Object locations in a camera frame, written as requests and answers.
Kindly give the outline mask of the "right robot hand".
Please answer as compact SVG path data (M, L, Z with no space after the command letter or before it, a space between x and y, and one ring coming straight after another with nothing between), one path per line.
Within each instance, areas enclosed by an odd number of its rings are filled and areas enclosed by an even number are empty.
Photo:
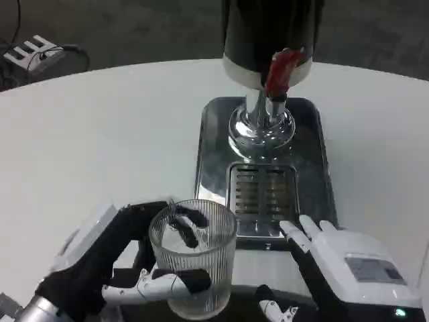
M279 226L316 308L289 303L282 309L262 284L255 295L268 321L426 320L420 293L377 239L307 215L299 222Z

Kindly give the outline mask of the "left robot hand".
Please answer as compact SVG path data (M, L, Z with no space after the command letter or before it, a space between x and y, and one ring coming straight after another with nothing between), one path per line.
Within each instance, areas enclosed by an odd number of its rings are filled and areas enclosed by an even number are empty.
M208 290L212 280L202 268L154 267L149 227L168 206L160 200L103 207L64 244L34 303L53 320L84 321L106 305L142 305Z

